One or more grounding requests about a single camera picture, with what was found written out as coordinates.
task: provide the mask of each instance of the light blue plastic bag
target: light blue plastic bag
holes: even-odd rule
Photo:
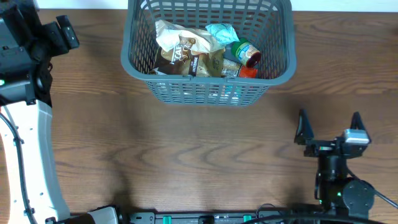
[[[206,30],[221,44],[227,45],[239,41],[231,24],[209,24]]]

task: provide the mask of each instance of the green clip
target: green clip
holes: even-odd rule
[[[163,224],[172,224],[172,217],[163,217]]]
[[[247,222],[249,220],[251,220],[251,215],[244,215],[243,216],[243,222]]]

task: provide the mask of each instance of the bottle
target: bottle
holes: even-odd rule
[[[261,59],[260,51],[246,38],[240,38],[239,42],[235,42],[232,45],[231,53],[247,68],[256,66]]]
[[[221,71],[222,77],[230,78],[255,78],[257,75],[257,69],[247,68],[238,62],[234,62],[224,58],[223,69]]]

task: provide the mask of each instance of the table surface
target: table surface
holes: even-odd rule
[[[52,138],[71,212],[116,203],[126,210],[254,210],[262,203],[317,203],[317,160],[293,143],[300,108],[318,139],[349,127],[360,111],[373,139],[349,167],[398,200],[397,14],[295,12],[293,78],[252,106],[165,105],[120,63],[122,10],[67,14],[81,46],[53,59]],[[0,153],[0,223],[9,187]],[[370,217],[396,223],[377,198]]]

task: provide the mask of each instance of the basket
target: basket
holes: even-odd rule
[[[155,21],[205,29],[229,23],[262,53],[257,78],[147,75],[158,49]],[[237,61],[230,50],[225,58]],[[296,69],[292,6],[289,0],[129,0],[121,62],[165,103],[246,106]]]

